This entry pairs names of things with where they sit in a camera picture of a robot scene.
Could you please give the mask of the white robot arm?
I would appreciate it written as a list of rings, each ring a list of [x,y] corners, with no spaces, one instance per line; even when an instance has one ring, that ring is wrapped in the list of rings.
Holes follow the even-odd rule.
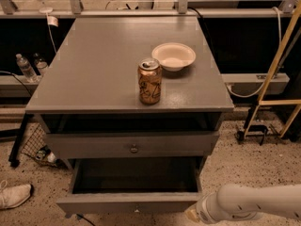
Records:
[[[190,220],[205,224],[256,220],[263,213],[300,220],[301,185],[261,188],[224,185],[185,210]]]

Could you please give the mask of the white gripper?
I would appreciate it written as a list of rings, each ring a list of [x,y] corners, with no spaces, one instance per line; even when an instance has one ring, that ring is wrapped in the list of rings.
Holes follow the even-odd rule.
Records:
[[[210,215],[209,210],[207,209],[207,201],[209,197],[203,196],[196,203],[188,207],[184,213],[188,219],[192,220],[195,223],[205,223],[205,224],[214,224],[216,220]]]

